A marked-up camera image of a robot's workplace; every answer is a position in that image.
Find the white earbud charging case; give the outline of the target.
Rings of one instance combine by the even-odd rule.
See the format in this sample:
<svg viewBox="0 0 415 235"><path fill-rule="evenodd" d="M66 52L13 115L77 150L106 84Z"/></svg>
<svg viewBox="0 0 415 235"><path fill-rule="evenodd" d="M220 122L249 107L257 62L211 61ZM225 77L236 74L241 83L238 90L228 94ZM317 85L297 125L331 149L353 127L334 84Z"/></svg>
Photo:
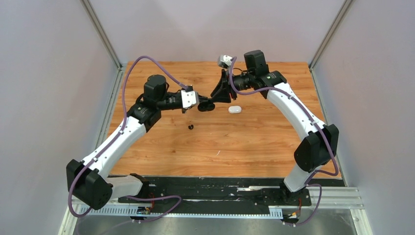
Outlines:
<svg viewBox="0 0 415 235"><path fill-rule="evenodd" d="M230 114L239 114L239 113L242 112L242 107L240 107L240 106L230 106L228 108L228 112Z"/></svg>

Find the black earbud charging case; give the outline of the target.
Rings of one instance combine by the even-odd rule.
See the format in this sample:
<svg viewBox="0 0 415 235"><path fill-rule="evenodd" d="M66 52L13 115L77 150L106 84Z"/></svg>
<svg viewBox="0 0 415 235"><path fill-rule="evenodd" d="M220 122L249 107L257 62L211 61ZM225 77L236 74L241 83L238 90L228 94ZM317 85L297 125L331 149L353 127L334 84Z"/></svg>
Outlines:
<svg viewBox="0 0 415 235"><path fill-rule="evenodd" d="M215 104L210 101L204 101L198 104L199 112L210 112L215 109Z"/></svg>

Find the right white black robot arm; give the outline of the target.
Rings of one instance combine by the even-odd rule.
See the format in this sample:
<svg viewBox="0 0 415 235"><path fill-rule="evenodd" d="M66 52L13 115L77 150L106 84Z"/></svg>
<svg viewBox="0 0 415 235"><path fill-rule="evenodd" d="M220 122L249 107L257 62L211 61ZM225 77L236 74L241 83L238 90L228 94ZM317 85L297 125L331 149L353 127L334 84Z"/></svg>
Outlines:
<svg viewBox="0 0 415 235"><path fill-rule="evenodd" d="M317 173L339 174L335 160L339 129L316 117L294 93L287 79L279 71L270 71L264 53L253 50L244 54L246 69L234 75L236 57L220 55L217 64L222 68L221 80L211 93L211 103L230 103L238 95L260 93L275 105L296 131L300 144L294 151L295 165L284 178L279 197L285 204L299 198Z"/></svg>

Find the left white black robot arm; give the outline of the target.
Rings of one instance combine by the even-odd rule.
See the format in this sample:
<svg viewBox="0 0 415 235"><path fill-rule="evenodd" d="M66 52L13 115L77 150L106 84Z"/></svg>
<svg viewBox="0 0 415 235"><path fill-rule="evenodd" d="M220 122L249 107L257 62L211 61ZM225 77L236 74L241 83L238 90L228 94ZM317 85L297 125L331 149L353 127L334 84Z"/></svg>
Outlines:
<svg viewBox="0 0 415 235"><path fill-rule="evenodd" d="M116 130L83 160L71 160L66 168L70 197L75 196L93 210L104 207L111 199L132 196L145 202L150 189L137 174L110 176L110 172L137 140L161 119L163 110L181 110L197 106L202 98L192 86L169 92L166 78L156 74L148 77L135 104L125 111Z"/></svg>

